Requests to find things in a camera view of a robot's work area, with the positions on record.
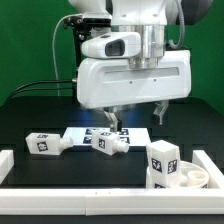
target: white paper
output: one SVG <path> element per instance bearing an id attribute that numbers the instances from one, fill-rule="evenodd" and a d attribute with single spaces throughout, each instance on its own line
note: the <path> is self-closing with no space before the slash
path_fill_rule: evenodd
<path id="1" fill-rule="evenodd" d="M 103 127 L 68 127 L 63 138 L 72 138 L 73 145 L 91 145 L 91 130 L 104 130 L 109 132 L 109 128 Z M 147 128 L 123 128 L 119 134 L 122 141 L 129 143 L 130 146 L 146 146 L 151 143 Z"/>

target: cable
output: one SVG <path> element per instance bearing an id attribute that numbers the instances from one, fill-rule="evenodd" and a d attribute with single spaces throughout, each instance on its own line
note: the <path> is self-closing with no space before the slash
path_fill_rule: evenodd
<path id="1" fill-rule="evenodd" d="M 38 88 L 38 89 L 26 89 L 27 87 L 34 86 L 34 85 L 43 85 L 43 84 L 67 84 L 70 83 L 72 84 L 72 80 L 46 80 L 46 81 L 37 81 L 37 82 L 32 82 L 28 83 L 26 85 L 20 86 L 17 88 L 15 91 L 13 91 L 6 99 L 5 103 L 8 102 L 13 96 L 16 94 L 22 93 L 22 92 L 27 92 L 27 91 L 36 91 L 36 90 L 64 90 L 64 89 L 72 89 L 72 88 Z"/>
<path id="2" fill-rule="evenodd" d="M 10 99 L 12 99 L 15 95 L 24 93 L 24 92 L 30 92 L 30 91 L 52 91 L 52 90 L 71 90 L 72 88 L 32 88 L 32 89 L 24 89 L 19 90 L 17 92 L 11 93 L 8 98 L 6 99 L 5 103 L 7 103 Z"/>
<path id="3" fill-rule="evenodd" d="M 174 50 L 180 49 L 184 43 L 185 37 L 185 22 L 184 22 L 184 13 L 180 3 L 180 0 L 175 0 L 179 13 L 179 22 L 180 22 L 180 37 L 177 44 L 174 44 L 173 40 L 169 41 L 170 47 Z"/>
<path id="4" fill-rule="evenodd" d="M 56 60 L 56 50 L 55 50 L 55 41 L 56 41 L 56 36 L 57 36 L 57 32 L 59 29 L 59 26 L 61 25 L 61 23 L 71 17 L 71 16 L 76 16 L 77 14 L 72 14 L 72 15 L 67 15 L 64 16 L 62 19 L 59 20 L 59 22 L 57 23 L 55 30 L 54 30 L 54 34 L 53 34 L 53 40 L 52 40 L 52 53 L 53 53 L 53 61 L 54 61 L 54 71 L 55 71 L 55 76 L 56 76 L 56 80 L 59 80 L 59 74 L 58 74 L 58 67 L 57 67 L 57 60 Z"/>
<path id="5" fill-rule="evenodd" d="M 71 80 L 44 80 L 44 81 L 31 82 L 31 83 L 28 83 L 26 85 L 23 85 L 23 86 L 17 88 L 14 92 L 20 91 L 22 89 L 25 89 L 27 87 L 34 86 L 34 85 L 54 84 L 54 83 L 57 83 L 57 84 L 58 83 L 62 83 L 62 84 L 71 83 L 72 84 L 72 81 Z"/>

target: table surface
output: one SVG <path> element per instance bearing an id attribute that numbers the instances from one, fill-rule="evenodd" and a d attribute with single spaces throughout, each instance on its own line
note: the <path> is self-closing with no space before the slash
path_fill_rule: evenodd
<path id="1" fill-rule="evenodd" d="M 204 150 L 224 169 L 224 117 L 204 101 L 170 101 L 162 126 L 153 125 L 153 103 L 119 111 L 125 128 L 147 128 L 151 141 L 165 140 L 180 147 L 181 159 L 191 161 L 193 150 Z M 58 133 L 66 127 L 109 127 L 101 111 L 86 110 L 70 97 L 18 97 L 0 108 L 0 150 L 13 149 L 15 166 L 0 188 L 143 188 L 145 147 L 108 156 L 91 146 L 74 146 L 61 156 L 30 155 L 25 137 L 31 132 Z M 220 223 L 224 216 L 0 216 L 11 223 Z"/>

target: white robot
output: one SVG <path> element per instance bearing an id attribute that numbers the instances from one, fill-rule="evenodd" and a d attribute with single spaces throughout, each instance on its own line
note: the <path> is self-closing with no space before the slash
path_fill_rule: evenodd
<path id="1" fill-rule="evenodd" d="M 82 13 L 83 23 L 111 20 L 111 28 L 92 29 L 94 38 L 82 44 L 87 58 L 78 69 L 78 101 L 89 109 L 103 109 L 112 131 L 121 128 L 114 114 L 117 108 L 137 103 L 157 102 L 154 115 L 162 124 L 169 100 L 187 97 L 191 91 L 190 52 L 181 49 L 184 25 L 199 21 L 212 0 L 69 2 Z M 179 42 L 167 44 L 166 27 L 178 22 Z"/>

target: green background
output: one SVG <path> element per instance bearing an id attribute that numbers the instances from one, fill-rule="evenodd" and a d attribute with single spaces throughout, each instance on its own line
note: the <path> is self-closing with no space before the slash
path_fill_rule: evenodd
<path id="1" fill-rule="evenodd" d="M 17 87 L 55 79 L 52 36 L 57 22 L 76 13 L 67 0 L 0 1 L 0 105 Z M 224 1 L 214 0 L 208 15 L 186 27 L 184 45 L 191 49 L 193 97 L 204 99 L 224 114 Z M 179 27 L 168 27 L 178 39 Z M 75 75 L 72 30 L 60 27 L 56 41 L 60 79 Z"/>

